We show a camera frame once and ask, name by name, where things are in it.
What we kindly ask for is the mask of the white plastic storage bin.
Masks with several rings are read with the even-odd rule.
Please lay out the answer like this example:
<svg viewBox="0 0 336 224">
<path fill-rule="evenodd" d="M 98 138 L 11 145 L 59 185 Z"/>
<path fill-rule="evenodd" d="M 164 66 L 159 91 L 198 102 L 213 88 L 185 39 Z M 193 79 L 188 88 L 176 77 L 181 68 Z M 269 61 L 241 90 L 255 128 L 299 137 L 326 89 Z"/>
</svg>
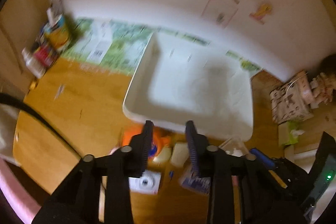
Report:
<svg viewBox="0 0 336 224">
<path fill-rule="evenodd" d="M 132 121 L 184 133 L 248 141 L 253 133 L 249 73 L 223 51 L 157 32 L 145 47 L 122 110 Z"/>
</svg>

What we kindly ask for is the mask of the white angular plastic case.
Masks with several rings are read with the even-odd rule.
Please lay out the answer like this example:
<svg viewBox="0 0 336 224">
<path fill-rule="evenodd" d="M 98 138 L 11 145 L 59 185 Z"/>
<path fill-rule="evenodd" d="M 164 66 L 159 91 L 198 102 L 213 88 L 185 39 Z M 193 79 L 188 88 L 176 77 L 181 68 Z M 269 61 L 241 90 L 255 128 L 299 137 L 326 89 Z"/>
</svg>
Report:
<svg viewBox="0 0 336 224">
<path fill-rule="evenodd" d="M 177 142 L 173 148 L 170 162 L 173 166 L 182 168 L 189 158 L 189 148 L 187 143 Z"/>
</svg>

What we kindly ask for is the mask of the white pill bottle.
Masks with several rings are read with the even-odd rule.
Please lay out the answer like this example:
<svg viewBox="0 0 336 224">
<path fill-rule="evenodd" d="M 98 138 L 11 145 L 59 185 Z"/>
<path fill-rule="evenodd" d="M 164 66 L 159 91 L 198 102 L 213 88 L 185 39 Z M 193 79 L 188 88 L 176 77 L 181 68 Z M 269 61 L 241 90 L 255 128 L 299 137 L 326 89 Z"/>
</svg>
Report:
<svg viewBox="0 0 336 224">
<path fill-rule="evenodd" d="M 27 69 L 37 78 L 41 79 L 46 73 L 46 68 L 42 63 L 34 57 L 34 55 L 27 49 L 22 49 L 22 57 L 24 59 Z"/>
</svg>

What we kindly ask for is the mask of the orange round blue-top toy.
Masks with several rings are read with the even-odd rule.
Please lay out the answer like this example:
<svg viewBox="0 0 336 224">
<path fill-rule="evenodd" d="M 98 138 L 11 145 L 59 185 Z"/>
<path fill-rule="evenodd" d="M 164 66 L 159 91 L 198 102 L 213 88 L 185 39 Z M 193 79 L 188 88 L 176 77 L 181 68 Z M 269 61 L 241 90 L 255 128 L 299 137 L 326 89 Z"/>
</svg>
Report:
<svg viewBox="0 0 336 224">
<path fill-rule="evenodd" d="M 129 145 L 131 138 L 134 135 L 138 135 L 142 132 L 142 125 L 136 124 L 135 126 L 127 128 L 121 138 L 121 145 Z M 171 145 L 171 136 L 166 135 L 163 129 L 159 127 L 153 128 L 153 139 L 151 143 L 151 149 L 149 152 L 149 158 L 153 159 L 158 156 L 165 147 Z"/>
</svg>

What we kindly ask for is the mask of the patterned fabric pouch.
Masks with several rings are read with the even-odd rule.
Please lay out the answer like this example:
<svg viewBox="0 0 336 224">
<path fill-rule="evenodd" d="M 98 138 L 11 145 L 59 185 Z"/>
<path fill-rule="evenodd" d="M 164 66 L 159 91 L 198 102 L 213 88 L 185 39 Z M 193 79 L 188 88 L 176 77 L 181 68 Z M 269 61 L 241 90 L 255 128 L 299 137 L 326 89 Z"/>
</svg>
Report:
<svg viewBox="0 0 336 224">
<path fill-rule="evenodd" d="M 303 122 L 313 117 L 310 104 L 314 96 L 306 71 L 297 73 L 283 86 L 270 93 L 272 119 L 276 124 L 287 121 Z"/>
</svg>

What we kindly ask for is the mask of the green tissue pack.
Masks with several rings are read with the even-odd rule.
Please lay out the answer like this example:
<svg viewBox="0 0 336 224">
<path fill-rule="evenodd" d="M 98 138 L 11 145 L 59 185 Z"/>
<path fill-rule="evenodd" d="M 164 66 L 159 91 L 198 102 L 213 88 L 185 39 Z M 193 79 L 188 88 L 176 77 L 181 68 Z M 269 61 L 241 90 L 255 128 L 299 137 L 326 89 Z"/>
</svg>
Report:
<svg viewBox="0 0 336 224">
<path fill-rule="evenodd" d="M 299 136 L 305 131 L 300 129 L 297 122 L 287 121 L 278 125 L 278 146 L 286 147 L 298 143 Z"/>
</svg>

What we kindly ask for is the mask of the pink paper wall note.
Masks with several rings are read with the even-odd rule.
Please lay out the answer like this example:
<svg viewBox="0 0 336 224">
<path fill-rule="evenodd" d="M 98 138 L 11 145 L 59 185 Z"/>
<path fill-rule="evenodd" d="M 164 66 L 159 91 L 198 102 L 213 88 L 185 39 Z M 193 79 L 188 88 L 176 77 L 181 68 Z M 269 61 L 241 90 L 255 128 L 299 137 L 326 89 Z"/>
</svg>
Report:
<svg viewBox="0 0 336 224">
<path fill-rule="evenodd" d="M 233 0 L 208 0 L 201 17 L 222 28 L 226 28 L 238 11 L 238 4 Z"/>
</svg>

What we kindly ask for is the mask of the blue dental floss box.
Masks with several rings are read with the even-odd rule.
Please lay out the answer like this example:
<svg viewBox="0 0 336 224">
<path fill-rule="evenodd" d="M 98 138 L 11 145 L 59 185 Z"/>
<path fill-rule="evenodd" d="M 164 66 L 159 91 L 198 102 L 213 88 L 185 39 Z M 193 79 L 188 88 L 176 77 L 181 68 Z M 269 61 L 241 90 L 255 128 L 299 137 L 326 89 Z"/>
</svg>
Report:
<svg viewBox="0 0 336 224">
<path fill-rule="evenodd" d="M 186 172 L 179 180 L 182 188 L 200 194 L 208 195 L 210 192 L 210 178 L 198 177 L 195 172 Z"/>
</svg>

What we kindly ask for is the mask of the yellow character wall sticker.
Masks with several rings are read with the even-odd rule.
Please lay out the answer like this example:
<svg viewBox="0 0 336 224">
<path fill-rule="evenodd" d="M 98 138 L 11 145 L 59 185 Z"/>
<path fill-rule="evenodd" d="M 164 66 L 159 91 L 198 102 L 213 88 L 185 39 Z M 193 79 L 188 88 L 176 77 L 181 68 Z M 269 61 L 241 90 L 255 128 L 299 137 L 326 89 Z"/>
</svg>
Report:
<svg viewBox="0 0 336 224">
<path fill-rule="evenodd" d="M 255 12 L 251 12 L 249 14 L 249 17 L 256 20 L 258 23 L 260 24 L 264 24 L 264 18 L 267 15 L 272 14 L 272 5 L 269 3 L 264 3 L 262 5 L 259 6 L 259 8 L 257 9 L 257 11 Z"/>
</svg>

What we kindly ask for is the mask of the green landscape poster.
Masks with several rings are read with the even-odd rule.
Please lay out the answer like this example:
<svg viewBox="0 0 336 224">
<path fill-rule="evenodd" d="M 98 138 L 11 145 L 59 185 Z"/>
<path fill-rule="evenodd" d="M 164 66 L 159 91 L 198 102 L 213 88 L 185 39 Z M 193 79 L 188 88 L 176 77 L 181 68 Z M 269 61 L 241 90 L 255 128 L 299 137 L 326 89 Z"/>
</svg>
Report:
<svg viewBox="0 0 336 224">
<path fill-rule="evenodd" d="M 77 39 L 69 43 L 61 57 L 79 63 L 91 63 L 125 75 L 134 73 L 155 32 L 200 46 L 210 44 L 209 41 L 183 32 L 116 20 L 77 18 L 75 31 Z"/>
</svg>

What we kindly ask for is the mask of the stack of colourful books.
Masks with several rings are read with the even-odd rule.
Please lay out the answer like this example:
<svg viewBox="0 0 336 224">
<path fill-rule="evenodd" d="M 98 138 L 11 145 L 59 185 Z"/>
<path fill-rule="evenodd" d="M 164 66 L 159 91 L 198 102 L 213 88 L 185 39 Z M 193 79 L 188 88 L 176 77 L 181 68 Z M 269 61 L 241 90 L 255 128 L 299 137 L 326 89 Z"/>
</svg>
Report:
<svg viewBox="0 0 336 224">
<path fill-rule="evenodd" d="M 64 14 L 63 0 L 52 2 L 46 11 L 47 22 L 38 33 L 31 51 L 47 69 L 52 67 L 71 41 L 71 33 Z"/>
</svg>

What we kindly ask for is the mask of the plush doll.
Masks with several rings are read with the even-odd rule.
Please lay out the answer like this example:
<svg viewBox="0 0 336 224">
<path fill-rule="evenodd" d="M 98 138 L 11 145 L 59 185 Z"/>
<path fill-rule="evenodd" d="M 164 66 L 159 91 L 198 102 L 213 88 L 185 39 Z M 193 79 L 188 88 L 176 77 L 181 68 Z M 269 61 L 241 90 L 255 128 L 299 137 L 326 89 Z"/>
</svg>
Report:
<svg viewBox="0 0 336 224">
<path fill-rule="evenodd" d="M 318 75 L 310 82 L 313 94 L 311 109 L 317 109 L 320 103 L 335 101 L 335 53 L 325 57 L 318 69 Z"/>
</svg>

